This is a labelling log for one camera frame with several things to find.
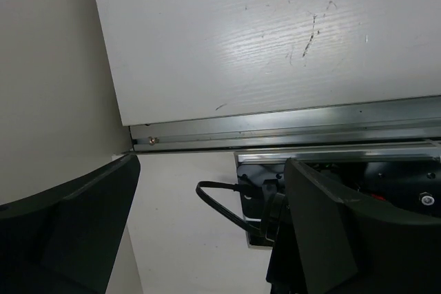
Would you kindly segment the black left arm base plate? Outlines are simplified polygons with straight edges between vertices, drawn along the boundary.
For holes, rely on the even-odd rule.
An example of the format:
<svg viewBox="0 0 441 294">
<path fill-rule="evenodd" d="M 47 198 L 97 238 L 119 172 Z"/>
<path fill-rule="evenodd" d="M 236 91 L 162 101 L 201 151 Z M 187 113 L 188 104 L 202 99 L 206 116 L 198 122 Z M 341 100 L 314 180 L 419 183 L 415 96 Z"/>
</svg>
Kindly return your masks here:
<svg viewBox="0 0 441 294">
<path fill-rule="evenodd" d="M 250 235 L 276 240 L 294 232 L 306 254 L 352 258 L 440 254 L 440 163 L 424 159 L 304 163 L 239 169 L 234 185 L 253 222 L 234 216 Z"/>
</svg>

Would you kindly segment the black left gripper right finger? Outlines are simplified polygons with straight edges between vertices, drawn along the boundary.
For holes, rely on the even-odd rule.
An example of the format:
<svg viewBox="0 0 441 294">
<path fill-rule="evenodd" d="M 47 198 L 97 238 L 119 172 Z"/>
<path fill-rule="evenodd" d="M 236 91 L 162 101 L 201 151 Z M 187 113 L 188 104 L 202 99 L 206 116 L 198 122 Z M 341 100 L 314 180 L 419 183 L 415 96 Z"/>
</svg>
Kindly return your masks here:
<svg viewBox="0 0 441 294">
<path fill-rule="evenodd" d="M 272 293 L 439 293 L 440 219 L 285 163 Z"/>
</svg>

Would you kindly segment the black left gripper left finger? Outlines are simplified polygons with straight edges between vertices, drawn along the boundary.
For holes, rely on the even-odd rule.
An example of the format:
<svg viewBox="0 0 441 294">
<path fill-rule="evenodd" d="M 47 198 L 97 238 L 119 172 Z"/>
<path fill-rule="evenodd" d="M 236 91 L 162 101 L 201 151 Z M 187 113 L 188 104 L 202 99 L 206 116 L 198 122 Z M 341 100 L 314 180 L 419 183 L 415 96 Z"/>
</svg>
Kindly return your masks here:
<svg viewBox="0 0 441 294">
<path fill-rule="evenodd" d="M 1 292 L 105 293 L 140 172 L 126 155 L 1 205 Z"/>
</svg>

